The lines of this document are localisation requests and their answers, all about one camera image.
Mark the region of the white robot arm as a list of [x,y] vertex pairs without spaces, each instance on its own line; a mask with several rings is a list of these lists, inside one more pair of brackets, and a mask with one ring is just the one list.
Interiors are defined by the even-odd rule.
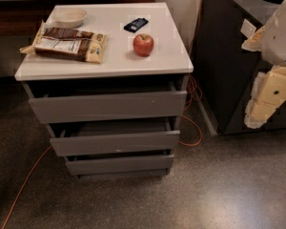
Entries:
[[286,101],[286,0],[241,48],[261,52],[262,59],[273,65],[267,73],[257,74],[245,110],[245,125],[258,129]]

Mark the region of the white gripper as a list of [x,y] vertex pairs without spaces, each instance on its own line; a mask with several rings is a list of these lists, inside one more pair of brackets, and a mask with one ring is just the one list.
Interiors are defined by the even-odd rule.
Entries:
[[261,51],[262,58],[274,65],[267,73],[257,74],[245,110],[244,124],[259,129],[286,101],[286,0],[241,49]]

